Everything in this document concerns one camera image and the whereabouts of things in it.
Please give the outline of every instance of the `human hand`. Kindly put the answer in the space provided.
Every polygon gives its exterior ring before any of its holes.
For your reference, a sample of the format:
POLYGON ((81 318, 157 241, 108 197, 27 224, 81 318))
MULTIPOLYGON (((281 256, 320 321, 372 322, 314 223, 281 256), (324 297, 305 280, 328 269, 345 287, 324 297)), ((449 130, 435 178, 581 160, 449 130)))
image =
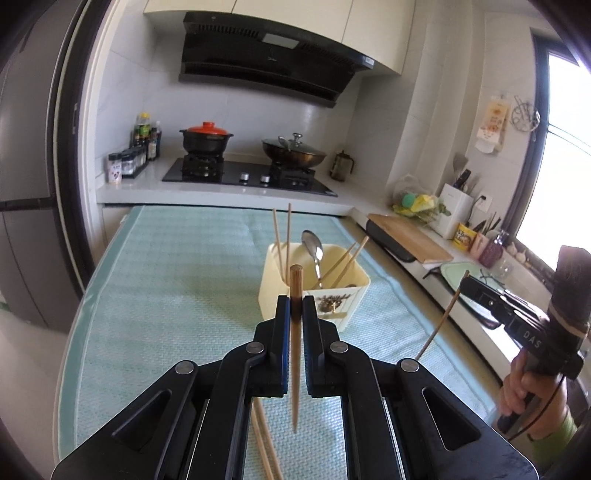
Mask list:
MULTIPOLYGON (((525 411, 524 398, 527 392, 532 392, 539 397, 541 399, 540 406, 523 422, 523 425, 527 425, 540 413, 560 380, 559 377, 549 377, 532 372, 524 373, 526 360, 527 351, 521 349, 521 352, 511 362, 511 373, 503 380, 498 401, 499 411, 508 416, 513 412, 522 414, 525 411)), ((560 428, 569 410, 566 399, 566 383, 563 382, 544 414, 528 429, 527 433, 532 439, 540 440, 560 428)))

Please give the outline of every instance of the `refrigerator door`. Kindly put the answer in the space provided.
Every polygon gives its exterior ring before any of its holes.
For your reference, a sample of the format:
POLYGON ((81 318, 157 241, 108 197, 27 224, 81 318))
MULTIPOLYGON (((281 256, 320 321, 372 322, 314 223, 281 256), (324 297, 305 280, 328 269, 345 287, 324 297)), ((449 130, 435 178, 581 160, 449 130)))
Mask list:
MULTIPOLYGON (((79 298, 64 262, 57 210, 20 210, 4 212, 3 216, 20 278, 44 324, 53 330, 69 332, 79 298)), ((31 312, 18 313, 23 306, 30 306, 30 300, 23 291, 6 290, 6 278, 10 281, 13 278, 0 275, 0 288, 8 306, 25 320, 35 318, 31 312)))
POLYGON ((18 268, 4 220, 4 213, 0 212, 0 291, 15 315, 47 327, 18 268))
POLYGON ((0 201, 47 198, 53 180, 55 88, 80 0, 58 0, 7 63, 0 85, 0 201))

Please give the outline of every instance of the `refrigerator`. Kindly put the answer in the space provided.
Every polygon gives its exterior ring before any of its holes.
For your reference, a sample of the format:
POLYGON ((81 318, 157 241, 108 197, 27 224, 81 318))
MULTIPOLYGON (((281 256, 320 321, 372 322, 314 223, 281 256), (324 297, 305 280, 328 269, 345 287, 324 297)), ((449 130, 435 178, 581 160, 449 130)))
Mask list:
POLYGON ((77 112, 110 0, 32 2, 0 48, 0 293, 68 332, 94 269, 80 207, 77 112))

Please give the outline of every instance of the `floor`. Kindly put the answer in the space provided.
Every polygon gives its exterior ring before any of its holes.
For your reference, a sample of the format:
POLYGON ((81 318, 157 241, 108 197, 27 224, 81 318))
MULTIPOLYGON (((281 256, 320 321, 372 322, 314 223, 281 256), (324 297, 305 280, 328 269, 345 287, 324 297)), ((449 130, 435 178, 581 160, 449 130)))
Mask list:
POLYGON ((47 480, 54 469, 53 407, 66 339, 0 310, 0 419, 47 480))
MULTIPOLYGON (((361 240, 359 228, 351 223, 348 229, 361 240)), ((441 309, 383 250, 373 242, 366 248, 435 325, 441 309)), ((453 325, 444 325, 439 335, 462 352, 472 374, 496 395, 498 379, 453 325)), ((0 419, 28 461, 47 480, 54 468, 53 408, 66 339, 62 333, 36 328, 0 310, 0 419)))

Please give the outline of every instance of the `sleeve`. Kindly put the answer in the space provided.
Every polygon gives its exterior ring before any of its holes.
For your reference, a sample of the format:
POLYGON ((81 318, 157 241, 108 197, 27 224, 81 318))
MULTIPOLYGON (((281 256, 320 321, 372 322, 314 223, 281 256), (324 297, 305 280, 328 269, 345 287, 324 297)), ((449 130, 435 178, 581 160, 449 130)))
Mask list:
POLYGON ((552 435, 541 440, 530 439, 534 451, 534 463, 541 469, 547 469, 558 458, 576 431, 577 426, 569 411, 560 428, 552 435))

